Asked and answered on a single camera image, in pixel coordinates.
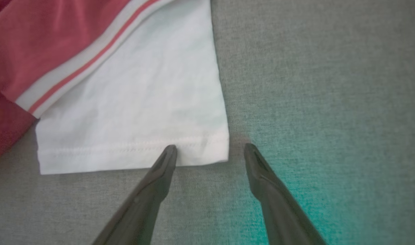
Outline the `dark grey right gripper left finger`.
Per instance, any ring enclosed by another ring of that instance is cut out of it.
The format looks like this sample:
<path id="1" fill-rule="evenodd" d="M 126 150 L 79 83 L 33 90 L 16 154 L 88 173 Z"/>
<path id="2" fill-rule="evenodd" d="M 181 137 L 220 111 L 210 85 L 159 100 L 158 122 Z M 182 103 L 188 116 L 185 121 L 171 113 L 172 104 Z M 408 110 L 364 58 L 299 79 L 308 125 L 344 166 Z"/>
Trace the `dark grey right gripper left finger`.
<path id="1" fill-rule="evenodd" d="M 94 240 L 94 245 L 150 244 L 160 205 L 170 190 L 177 155 L 175 145 L 163 150 Z"/>

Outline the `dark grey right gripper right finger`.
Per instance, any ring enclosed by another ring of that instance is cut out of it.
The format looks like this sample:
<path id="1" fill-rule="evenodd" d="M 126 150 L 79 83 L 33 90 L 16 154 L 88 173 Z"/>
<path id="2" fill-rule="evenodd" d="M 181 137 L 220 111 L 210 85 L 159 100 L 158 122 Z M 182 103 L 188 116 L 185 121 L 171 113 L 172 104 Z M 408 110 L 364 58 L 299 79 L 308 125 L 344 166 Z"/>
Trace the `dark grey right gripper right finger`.
<path id="1" fill-rule="evenodd" d="M 324 245 L 320 233 L 254 144 L 245 144 L 244 158 L 251 192 L 262 208 L 269 244 Z"/>

